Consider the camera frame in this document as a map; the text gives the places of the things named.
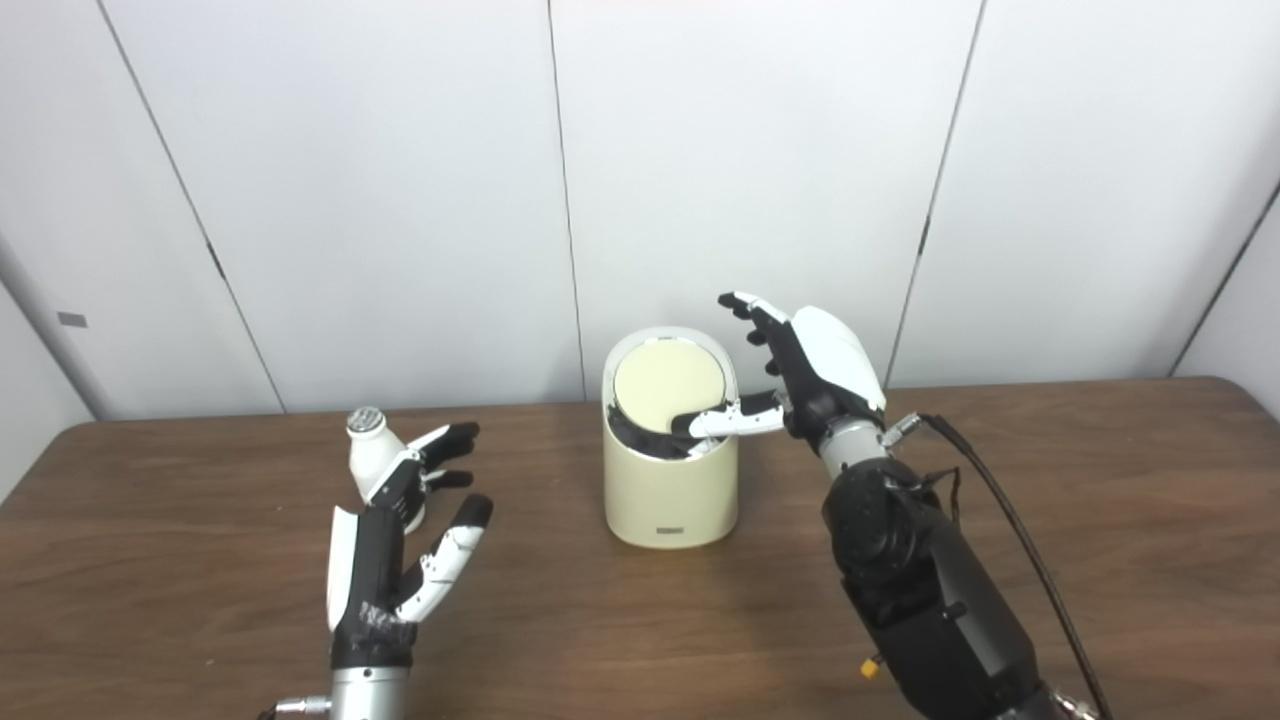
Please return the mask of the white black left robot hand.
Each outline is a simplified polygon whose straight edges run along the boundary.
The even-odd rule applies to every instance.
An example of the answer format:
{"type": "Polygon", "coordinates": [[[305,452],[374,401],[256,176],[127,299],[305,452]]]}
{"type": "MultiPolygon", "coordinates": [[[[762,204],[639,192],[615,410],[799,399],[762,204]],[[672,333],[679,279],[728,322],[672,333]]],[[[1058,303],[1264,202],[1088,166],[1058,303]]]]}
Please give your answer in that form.
{"type": "Polygon", "coordinates": [[[349,415],[349,470],[364,505],[337,507],[326,571],[330,669],[411,667],[419,624],[449,594],[484,537],[494,511],[468,495],[449,527],[419,560],[406,562],[404,538],[440,489],[468,488],[474,477],[447,464],[471,454],[475,421],[439,427],[408,443],[375,413],[349,415]]]}

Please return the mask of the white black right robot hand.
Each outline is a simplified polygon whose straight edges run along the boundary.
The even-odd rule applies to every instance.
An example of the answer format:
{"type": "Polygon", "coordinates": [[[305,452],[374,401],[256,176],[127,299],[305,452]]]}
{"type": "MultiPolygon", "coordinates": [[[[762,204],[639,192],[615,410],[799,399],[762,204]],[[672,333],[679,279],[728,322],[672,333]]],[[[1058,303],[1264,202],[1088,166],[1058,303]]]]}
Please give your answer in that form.
{"type": "Polygon", "coordinates": [[[673,416],[673,437],[708,439],[786,430],[819,448],[849,421],[886,430],[879,378],[860,340],[838,318],[815,306],[787,314],[741,291],[723,293],[717,302],[751,323],[748,342],[769,350],[765,373],[783,386],[673,416]]]}

